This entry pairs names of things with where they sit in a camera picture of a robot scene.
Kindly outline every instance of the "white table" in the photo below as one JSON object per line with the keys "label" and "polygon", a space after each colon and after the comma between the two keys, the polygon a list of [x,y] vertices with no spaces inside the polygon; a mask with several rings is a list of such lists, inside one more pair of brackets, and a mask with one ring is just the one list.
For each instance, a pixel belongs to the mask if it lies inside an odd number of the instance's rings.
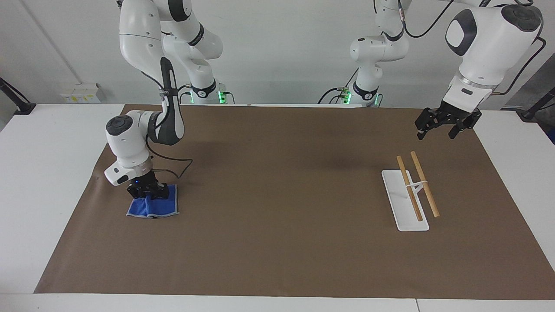
{"label": "white table", "polygon": [[[122,107],[39,105],[0,132],[0,311],[555,311],[555,301],[32,294]],[[484,112],[476,133],[555,268],[555,147],[512,112]]]}

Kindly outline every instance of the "white wall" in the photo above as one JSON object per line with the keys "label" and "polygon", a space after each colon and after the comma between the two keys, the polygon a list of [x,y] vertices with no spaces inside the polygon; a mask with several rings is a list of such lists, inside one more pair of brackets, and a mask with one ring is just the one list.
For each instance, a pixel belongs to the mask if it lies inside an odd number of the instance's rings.
{"label": "white wall", "polygon": [[[77,75],[85,82],[100,83],[108,102],[158,102],[153,83],[119,53],[115,1],[2,0],[0,76],[16,84],[30,100],[59,102],[59,85],[76,79],[44,44],[47,41],[33,28],[32,20],[25,18],[19,1],[29,8]],[[422,32],[445,4],[414,0],[407,12],[409,29]],[[513,93],[555,52],[555,1],[536,0],[536,5],[546,18],[543,35],[548,46],[522,75]],[[349,57],[351,41],[380,33],[374,25],[371,0],[193,0],[193,7],[201,23],[224,42],[224,54],[211,64],[239,103],[314,103],[325,90],[345,84],[355,70]],[[405,59],[382,64],[384,106],[439,104],[461,62],[445,44],[445,29],[465,7],[453,4],[433,31],[410,40]],[[179,84],[188,82],[184,70],[176,67]],[[508,77],[517,71],[512,70]],[[513,93],[493,97],[483,106],[500,108]]]}
{"label": "white wall", "polygon": [[16,110],[13,102],[2,92],[0,92],[0,131],[6,126]]}

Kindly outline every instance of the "black mount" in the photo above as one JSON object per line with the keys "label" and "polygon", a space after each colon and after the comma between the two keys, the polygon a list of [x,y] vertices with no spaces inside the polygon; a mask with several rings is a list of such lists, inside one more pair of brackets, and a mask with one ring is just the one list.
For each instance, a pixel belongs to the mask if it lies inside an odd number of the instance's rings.
{"label": "black mount", "polygon": [[218,84],[216,83],[216,79],[214,79],[214,82],[212,82],[212,84],[210,86],[208,86],[207,88],[204,89],[199,89],[197,87],[195,87],[194,85],[191,85],[191,89],[193,90],[194,93],[197,94],[197,96],[199,98],[207,98],[210,93],[212,93],[214,90],[216,90],[216,86]]}
{"label": "black mount", "polygon": [[479,109],[468,113],[442,101],[439,108],[425,108],[420,116],[416,118],[415,125],[418,129],[418,139],[422,140],[428,131],[446,124],[455,125],[449,131],[449,137],[454,139],[463,130],[472,129],[481,115],[482,112]]}
{"label": "black mount", "polygon": [[536,113],[538,112],[538,110],[542,109],[553,98],[555,98],[555,88],[547,92],[547,94],[544,95],[541,99],[539,99],[539,101],[536,102],[536,104],[534,104],[532,107],[530,107],[530,109],[519,110],[517,111],[517,114],[524,122],[536,122],[534,120],[534,117],[536,116]]}
{"label": "black mount", "polygon": [[12,90],[11,85],[2,78],[0,78],[0,90],[2,90],[2,92],[4,92],[4,94],[17,106],[17,110],[13,113],[14,115],[31,114],[37,106],[36,103],[26,103],[22,101]]}
{"label": "black mount", "polygon": [[352,84],[353,91],[355,91],[355,93],[358,94],[363,100],[371,100],[378,93],[379,88],[380,87],[377,87],[375,90],[366,91],[356,84],[356,80]]}
{"label": "black mount", "polygon": [[168,185],[166,183],[159,183],[152,171],[142,177],[131,180],[127,191],[133,198],[145,198],[150,194],[151,199],[167,199],[170,195]]}

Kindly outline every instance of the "white stand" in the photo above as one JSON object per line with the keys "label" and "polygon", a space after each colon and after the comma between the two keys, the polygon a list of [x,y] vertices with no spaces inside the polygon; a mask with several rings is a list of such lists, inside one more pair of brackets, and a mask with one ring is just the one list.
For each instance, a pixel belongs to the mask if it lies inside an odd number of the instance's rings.
{"label": "white stand", "polygon": [[416,203],[418,204],[418,208],[422,214],[422,221],[418,221],[416,218],[416,213],[412,206],[411,199],[408,196],[407,186],[405,185],[401,171],[382,171],[385,189],[387,191],[387,196],[389,197],[391,210],[393,210],[393,216],[395,217],[397,229],[401,232],[428,231],[430,226],[428,225],[428,221],[426,220],[426,216],[422,210],[422,204],[418,198],[418,192],[423,188],[422,184],[425,181],[413,183],[410,172],[408,172],[408,170],[406,172],[410,182],[409,186],[414,192]]}

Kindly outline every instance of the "black cable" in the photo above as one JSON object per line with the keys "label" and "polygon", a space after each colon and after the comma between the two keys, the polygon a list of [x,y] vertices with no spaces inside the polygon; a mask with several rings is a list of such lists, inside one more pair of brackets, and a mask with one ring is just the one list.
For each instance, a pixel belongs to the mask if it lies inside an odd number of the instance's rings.
{"label": "black cable", "polygon": [[152,169],[152,171],[153,172],[169,172],[169,173],[173,174],[177,179],[181,179],[181,177],[185,174],[187,169],[189,169],[189,167],[191,167],[191,165],[193,164],[192,159],[188,159],[188,161],[189,161],[189,164],[185,167],[185,169],[183,169],[183,171],[179,175],[177,175],[177,173],[175,173],[174,171],[172,171],[170,169]]}
{"label": "black cable", "polygon": [[174,86],[175,88],[177,88],[177,79],[175,79],[175,71],[173,69],[171,69],[171,75],[174,77]]}
{"label": "black cable", "polygon": [[355,70],[355,72],[352,74],[351,79],[349,79],[349,81],[347,81],[347,83],[345,84],[345,88],[347,88],[349,86],[349,84],[351,83],[352,79],[355,77],[356,73],[359,72],[359,68],[357,68]]}
{"label": "black cable", "polygon": [[178,102],[179,105],[181,105],[181,97],[184,96],[184,95],[186,95],[186,94],[187,94],[187,95],[191,95],[190,92],[183,92],[183,93],[179,96],[179,102]]}
{"label": "black cable", "polygon": [[338,101],[340,98],[342,98],[341,95],[336,95],[334,97],[331,98],[330,102],[328,104],[331,104],[331,102],[333,102],[334,99],[337,99],[336,101]]}
{"label": "black cable", "polygon": [[526,67],[528,66],[528,64],[530,64],[530,62],[546,47],[547,42],[545,39],[543,39],[542,37],[538,36],[536,37],[536,40],[541,41],[542,42],[542,46],[538,49],[538,51],[536,51],[531,57],[530,59],[528,59],[528,61],[522,66],[521,70],[518,72],[518,74],[514,77],[513,82],[511,83],[511,85],[509,85],[509,87],[507,88],[507,90],[505,92],[493,92],[491,95],[505,95],[507,93],[509,93],[509,91],[511,91],[511,89],[513,88],[514,84],[516,83],[518,77],[520,77],[520,75],[522,74],[522,72],[524,72],[524,69],[526,69]]}
{"label": "black cable", "polygon": [[9,82],[7,82],[6,80],[4,80],[3,78],[2,81],[4,81],[4,83],[11,89],[13,90],[15,93],[19,94],[20,97],[22,97],[24,100],[27,101],[27,103],[30,103],[31,101],[29,101],[24,95],[23,93],[21,93],[16,87],[12,86]]}
{"label": "black cable", "polygon": [[339,91],[339,90],[337,90],[337,88],[329,89],[328,91],[326,91],[326,93],[324,93],[324,95],[322,95],[320,100],[318,100],[318,104],[322,103],[322,100],[326,97],[326,95],[330,94],[330,92],[333,92],[333,91]]}
{"label": "black cable", "polygon": [[159,87],[160,89],[164,89],[164,87],[162,87],[162,85],[154,78],[152,78],[151,76],[145,74],[144,72],[141,72],[143,75],[147,76],[150,80],[154,81]]}
{"label": "black cable", "polygon": [[231,94],[231,98],[233,99],[233,105],[235,105],[235,96],[231,92],[224,92],[224,94]]}
{"label": "black cable", "polygon": [[187,159],[181,159],[181,158],[172,158],[172,157],[168,157],[168,156],[161,155],[161,154],[157,153],[156,151],[152,150],[152,148],[150,147],[150,144],[148,144],[148,135],[147,135],[145,141],[146,141],[146,143],[147,143],[147,148],[148,148],[148,150],[149,150],[151,153],[153,153],[154,155],[156,155],[156,156],[158,156],[158,157],[160,157],[160,158],[164,158],[164,159],[167,159],[167,160],[173,160],[173,161],[175,161],[175,162],[189,162],[189,161],[192,160],[192,159],[189,159],[189,158],[187,158]]}
{"label": "black cable", "polygon": [[407,24],[406,22],[403,22],[403,29],[405,30],[405,32],[412,38],[420,38],[420,37],[424,37],[435,25],[436,23],[440,20],[440,18],[443,16],[443,14],[445,13],[445,11],[447,11],[447,9],[451,6],[451,4],[453,3],[453,1],[455,0],[450,0],[449,3],[445,6],[445,8],[443,9],[443,11],[441,11],[440,15],[437,16],[436,20],[430,25],[430,27],[423,33],[419,34],[419,35],[413,35],[411,34],[408,29],[407,29]]}

